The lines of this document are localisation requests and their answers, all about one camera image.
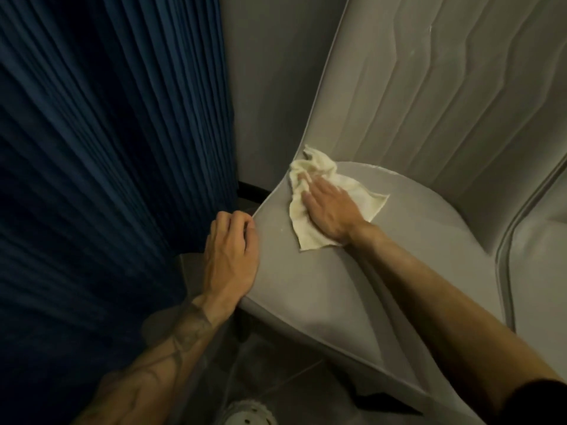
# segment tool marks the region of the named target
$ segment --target chair seat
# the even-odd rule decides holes
[[[338,172],[373,192],[389,194],[372,223],[504,321],[494,262],[450,204],[383,168],[346,162],[338,163]],[[285,178],[255,214],[261,262],[243,307],[275,328],[288,325],[324,350],[390,376],[434,404],[475,417],[375,273],[345,248],[299,251],[290,200]]]

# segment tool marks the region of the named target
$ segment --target dark blue curtain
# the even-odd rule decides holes
[[[0,0],[3,423],[66,423],[237,181],[218,0]]]

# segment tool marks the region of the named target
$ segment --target white cloth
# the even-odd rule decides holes
[[[301,200],[301,193],[309,190],[309,185],[305,180],[299,181],[297,177],[301,173],[307,173],[309,178],[318,174],[331,184],[343,188],[354,200],[366,221],[373,220],[374,216],[386,204],[388,196],[370,192],[353,178],[337,174],[337,164],[321,151],[305,146],[303,153],[307,159],[292,162],[289,173],[293,194],[289,205],[289,217],[299,240],[299,248],[300,250],[310,250],[328,245],[340,246],[339,243],[323,235],[313,225]]]

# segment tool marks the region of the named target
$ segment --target left hand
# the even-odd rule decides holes
[[[259,264],[259,240],[252,216],[219,212],[205,246],[202,309],[211,323],[230,317],[252,288]]]

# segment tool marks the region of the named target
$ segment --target dark sleeve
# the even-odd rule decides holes
[[[567,385],[536,380],[521,386],[508,398],[496,423],[567,423]]]

